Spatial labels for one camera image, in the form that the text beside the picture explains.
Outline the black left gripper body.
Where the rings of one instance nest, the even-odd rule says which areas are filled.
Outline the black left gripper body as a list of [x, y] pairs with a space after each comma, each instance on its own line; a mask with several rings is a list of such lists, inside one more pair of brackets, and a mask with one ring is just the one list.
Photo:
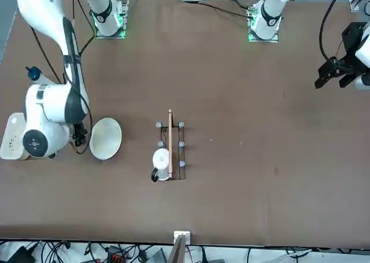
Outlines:
[[355, 53], [361, 43], [366, 22], [351, 22], [342, 32], [342, 40], [346, 54], [341, 59], [334, 59], [339, 65], [334, 69], [337, 73], [362, 73], [367, 67], [355, 56]]

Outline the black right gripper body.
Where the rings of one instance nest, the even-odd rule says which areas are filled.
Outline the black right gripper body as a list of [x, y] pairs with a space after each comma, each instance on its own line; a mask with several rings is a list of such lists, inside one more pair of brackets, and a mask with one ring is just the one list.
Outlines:
[[87, 143], [88, 131], [83, 123], [72, 124], [71, 143], [73, 147], [79, 147]]

